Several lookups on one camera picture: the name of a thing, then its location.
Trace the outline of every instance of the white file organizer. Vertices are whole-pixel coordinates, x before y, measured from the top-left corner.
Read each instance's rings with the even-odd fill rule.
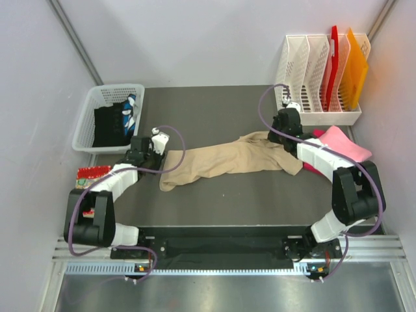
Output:
[[[367,35],[355,36],[367,58],[371,49]],[[320,86],[329,52],[328,36],[325,34],[285,37],[276,83],[289,85],[292,100],[301,104],[300,119],[303,125],[353,125],[361,115],[359,106],[353,111],[345,111],[338,93],[350,52],[350,44],[345,35],[339,36],[339,65],[330,111],[322,111]],[[275,94],[278,109],[281,109],[283,96],[286,96],[287,92],[282,88],[275,88]]]

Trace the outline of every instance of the metal pole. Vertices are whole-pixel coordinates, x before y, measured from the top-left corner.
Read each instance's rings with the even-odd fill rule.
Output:
[[[96,70],[96,67],[91,61],[91,58],[88,56],[88,53],[86,52],[86,49],[84,48],[82,42],[80,41],[77,33],[75,32],[75,29],[72,27],[72,24],[70,20],[68,19],[67,15],[65,14],[65,11],[60,5],[59,0],[47,0],[49,5],[51,6],[53,12],[59,19],[61,25],[64,27],[65,32],[70,37],[70,40],[75,47],[75,50],[77,51],[80,58],[83,60],[83,63],[85,65],[85,68],[88,70],[88,72],[91,75],[91,78],[94,80],[96,85],[101,86],[104,85],[103,80],[99,76],[98,71]]]
[[[382,11],[378,14],[376,20],[372,24],[370,31],[367,35],[369,37],[370,42],[374,40],[374,37],[377,35],[378,31],[380,30],[380,27],[384,24],[385,19],[387,18],[389,13],[392,11],[396,3],[397,3],[397,0],[387,0],[385,2],[385,5],[382,8]]]

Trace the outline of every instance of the beige cloth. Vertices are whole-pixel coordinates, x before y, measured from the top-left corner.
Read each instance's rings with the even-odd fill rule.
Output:
[[[302,169],[302,162],[287,153],[282,145],[267,140],[267,133],[254,132],[232,143],[187,150],[178,169],[162,174],[161,190],[168,192],[177,185],[222,174],[282,169],[291,175],[297,174]],[[169,151],[164,169],[174,167],[181,156],[182,151]]]

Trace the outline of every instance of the black cloth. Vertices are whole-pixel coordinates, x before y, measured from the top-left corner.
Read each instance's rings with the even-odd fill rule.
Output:
[[[124,135],[123,103],[94,109],[96,128],[93,148],[125,146],[130,144],[131,135]]]

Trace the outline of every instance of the wall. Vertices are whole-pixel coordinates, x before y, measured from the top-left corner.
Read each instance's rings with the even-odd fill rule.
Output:
[[[87,162],[71,137],[92,80],[46,1],[0,2],[0,311],[34,311]]]
[[[354,134],[374,154],[387,201],[385,223],[400,235],[416,276],[415,11],[415,1],[398,1],[374,39]]]
[[[365,33],[382,0],[60,0],[105,83],[267,85],[286,34]]]

